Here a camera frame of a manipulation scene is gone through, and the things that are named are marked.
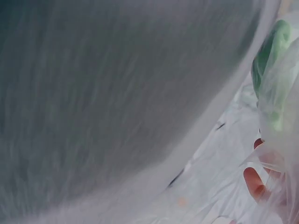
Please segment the green vegetable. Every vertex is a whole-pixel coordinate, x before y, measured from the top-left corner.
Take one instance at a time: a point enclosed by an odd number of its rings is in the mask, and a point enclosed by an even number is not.
[[[290,37],[290,24],[284,20],[277,21],[255,57],[252,63],[251,75],[257,98],[264,72],[272,68],[277,59],[289,48],[291,44]]]

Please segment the translucent plastic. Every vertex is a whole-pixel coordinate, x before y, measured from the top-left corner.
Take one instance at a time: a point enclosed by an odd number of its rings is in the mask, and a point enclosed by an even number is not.
[[[292,42],[274,62],[277,52],[271,50],[260,77],[257,108],[263,143],[212,198],[218,216],[237,223],[299,224],[299,12],[283,19],[292,27]],[[256,202],[243,197],[246,185],[239,173],[247,166],[257,168],[266,186]]]

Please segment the clear plastic bag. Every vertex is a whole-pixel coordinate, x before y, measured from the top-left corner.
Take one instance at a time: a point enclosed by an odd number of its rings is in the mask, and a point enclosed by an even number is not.
[[[212,198],[218,216],[235,223],[299,224],[299,12],[283,19],[291,26],[290,44],[282,43],[279,53],[272,47],[255,87],[263,143]],[[266,187],[256,202],[240,175],[247,166],[258,171]],[[213,223],[210,212],[202,223]]]

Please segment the human hand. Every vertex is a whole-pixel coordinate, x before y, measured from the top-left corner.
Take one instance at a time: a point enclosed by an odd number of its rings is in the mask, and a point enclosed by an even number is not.
[[[262,143],[263,141],[261,139],[256,140],[254,143],[254,149],[256,149]],[[262,158],[262,160],[271,163],[271,161],[274,161],[276,157],[277,155],[274,156],[273,154],[269,154],[266,156],[266,158]],[[282,176],[280,172],[276,172],[267,168],[264,169],[273,179],[281,180],[282,185],[285,183],[285,175]],[[270,195],[274,194],[266,188],[259,174],[253,168],[246,168],[243,175],[250,195],[258,204],[266,202],[269,199]],[[284,224],[299,224],[299,217],[297,217],[299,209],[297,209],[296,207],[292,208],[297,210],[293,211],[295,217],[289,217],[287,213],[288,200],[286,190],[283,188],[277,194],[279,194],[278,198],[280,202],[278,203],[277,207],[275,207],[275,210],[273,212],[277,213],[281,217]]]

